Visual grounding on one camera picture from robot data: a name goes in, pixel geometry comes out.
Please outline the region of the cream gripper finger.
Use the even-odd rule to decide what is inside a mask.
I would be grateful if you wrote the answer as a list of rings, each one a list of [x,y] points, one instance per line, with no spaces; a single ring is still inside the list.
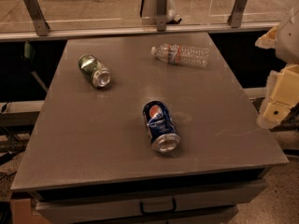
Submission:
[[[256,40],[255,46],[261,49],[274,49],[276,47],[277,32],[278,27],[272,27],[266,34]]]
[[[279,72],[271,71],[257,124],[264,129],[277,127],[299,103],[299,65],[287,64]]]

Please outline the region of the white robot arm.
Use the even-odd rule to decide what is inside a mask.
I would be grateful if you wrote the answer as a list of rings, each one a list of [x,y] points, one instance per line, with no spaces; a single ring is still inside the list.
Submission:
[[[256,40],[255,46],[274,49],[276,56],[286,63],[279,72],[270,72],[257,118],[261,128],[273,129],[299,103],[299,9],[292,7],[279,25]]]

